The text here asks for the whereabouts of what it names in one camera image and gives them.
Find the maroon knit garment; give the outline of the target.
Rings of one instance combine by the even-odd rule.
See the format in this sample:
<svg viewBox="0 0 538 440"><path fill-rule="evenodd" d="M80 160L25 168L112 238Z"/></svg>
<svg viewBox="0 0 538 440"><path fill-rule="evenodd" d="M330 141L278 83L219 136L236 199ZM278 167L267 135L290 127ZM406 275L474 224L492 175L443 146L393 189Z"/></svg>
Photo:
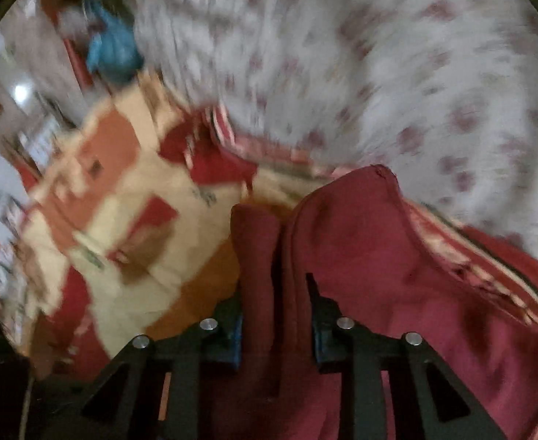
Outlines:
<svg viewBox="0 0 538 440"><path fill-rule="evenodd" d="M344 176L287 217L252 205L231 214L240 266L243 358L213 388L216 439L334 439L341 379L311 354L306 278L346 316L381 335L420 333L510 439L538 429L538 329L459 280L422 242L395 175Z"/></svg>

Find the red cream orange patterned blanket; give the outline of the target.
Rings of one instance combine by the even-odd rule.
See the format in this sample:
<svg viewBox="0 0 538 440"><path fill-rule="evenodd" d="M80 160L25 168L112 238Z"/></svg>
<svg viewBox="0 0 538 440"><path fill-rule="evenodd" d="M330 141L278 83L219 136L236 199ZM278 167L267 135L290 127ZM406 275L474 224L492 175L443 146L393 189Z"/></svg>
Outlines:
<svg viewBox="0 0 538 440"><path fill-rule="evenodd" d="M236 289L238 205L293 213L349 170L285 173L252 162L221 107L190 107L156 74L105 98L28 187L19 265L67 350L91 377L139 333L184 331ZM401 195L424 245L467 286L538 329L538 260L508 239Z"/></svg>

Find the white floral bed sheet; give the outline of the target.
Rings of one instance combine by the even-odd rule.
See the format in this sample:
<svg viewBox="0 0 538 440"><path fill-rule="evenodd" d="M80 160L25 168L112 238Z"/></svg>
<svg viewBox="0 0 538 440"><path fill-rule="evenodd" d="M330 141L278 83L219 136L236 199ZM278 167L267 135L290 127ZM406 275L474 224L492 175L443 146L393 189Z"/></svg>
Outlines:
<svg viewBox="0 0 538 440"><path fill-rule="evenodd" d="M402 192L538 259L528 0L137 0L146 63L242 133Z"/></svg>

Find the blue plastic bag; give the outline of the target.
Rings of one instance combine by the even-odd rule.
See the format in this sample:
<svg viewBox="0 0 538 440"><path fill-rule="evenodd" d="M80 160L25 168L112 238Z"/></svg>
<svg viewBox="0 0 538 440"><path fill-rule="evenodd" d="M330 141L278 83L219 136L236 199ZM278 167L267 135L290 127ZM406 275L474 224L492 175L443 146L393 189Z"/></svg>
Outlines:
<svg viewBox="0 0 538 440"><path fill-rule="evenodd" d="M86 66L111 84L126 84L143 68L134 30L95 0L87 0L85 9L98 24L88 46Z"/></svg>

